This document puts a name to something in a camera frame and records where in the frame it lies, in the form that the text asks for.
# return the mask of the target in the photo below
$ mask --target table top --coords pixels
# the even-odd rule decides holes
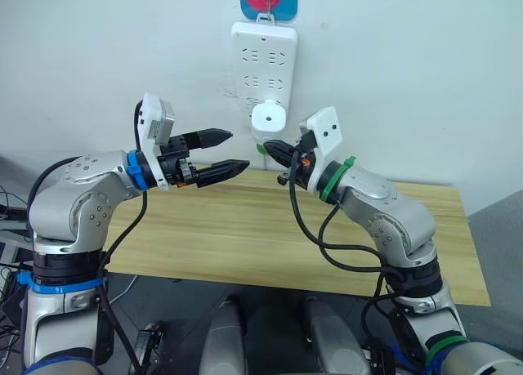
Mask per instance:
[[[234,179],[198,189],[150,191],[141,223],[122,242],[110,271],[177,279],[199,279],[269,287],[371,296],[377,275],[352,273],[331,266],[303,235],[294,220],[288,187],[276,183],[276,172],[247,170]],[[456,303],[489,306],[483,274],[467,218],[455,188],[396,183],[424,203],[436,219],[436,247],[444,278]],[[299,190],[303,219],[317,232],[331,206]],[[106,246],[140,210],[141,198],[118,206]],[[339,212],[327,229],[329,243],[373,241]],[[364,252],[331,252],[354,266],[375,266]]]

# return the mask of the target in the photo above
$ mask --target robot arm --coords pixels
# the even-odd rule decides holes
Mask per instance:
[[[442,362],[440,368],[448,374],[521,371],[521,362],[510,355],[468,342],[449,285],[440,275],[431,213],[391,181],[355,166],[354,157],[340,159],[342,134],[333,107],[310,116],[300,128],[296,146],[264,144],[275,161],[289,168],[278,182],[289,181],[297,154],[296,184],[326,203],[339,204],[372,237],[385,266],[397,272],[384,276],[395,305],[389,320],[406,355],[427,368]]]
[[[102,248],[121,202],[155,186],[211,185],[249,165],[226,160],[196,169],[186,160],[190,150],[219,145],[232,134],[208,129],[170,136],[172,124],[169,104],[145,94],[138,113],[138,150],[77,158],[57,183],[36,196],[29,211],[34,268],[19,277],[29,286],[21,331],[25,367],[67,356],[98,365],[111,356],[114,337],[99,306],[98,287],[104,283]]]

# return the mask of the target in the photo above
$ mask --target blue ring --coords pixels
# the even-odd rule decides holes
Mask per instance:
[[[140,190],[148,190],[149,186],[145,183],[144,172],[141,170],[140,164],[138,163],[138,157],[136,156],[136,151],[131,150],[127,153],[127,163],[128,167],[125,169],[127,174],[134,179],[136,186]]]
[[[59,356],[54,359],[49,359],[45,361],[39,361],[33,365],[31,365],[29,368],[27,368],[22,375],[28,375],[30,373],[33,373],[37,369],[44,368],[48,365],[53,365],[56,363],[61,363],[62,361],[83,361],[84,363],[90,364],[100,375],[104,375],[104,373],[92,362],[92,360],[84,359],[83,357],[71,357],[71,356]]]
[[[40,285],[33,281],[33,279],[31,278],[30,271],[21,271],[18,274],[17,279],[20,285],[27,285],[29,288],[31,288],[33,292],[41,293],[43,295],[56,295],[62,293],[87,291],[88,289],[96,288],[104,283],[104,278],[100,277],[99,279],[91,279],[84,283],[72,283],[69,285],[61,285],[58,287],[53,287],[50,285]]]

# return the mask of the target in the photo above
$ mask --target power strip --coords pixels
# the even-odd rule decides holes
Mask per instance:
[[[297,33],[293,28],[237,22],[232,27],[236,90],[244,121],[267,99],[288,113]]]

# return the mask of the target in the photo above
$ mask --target white wall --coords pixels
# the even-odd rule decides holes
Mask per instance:
[[[24,193],[59,158],[131,149],[145,90],[177,132],[235,134],[194,161],[261,167],[232,76],[242,19],[239,0],[0,0],[0,184]],[[292,26],[288,141],[335,105],[363,167],[457,185],[468,213],[521,189],[521,0],[299,0]]]

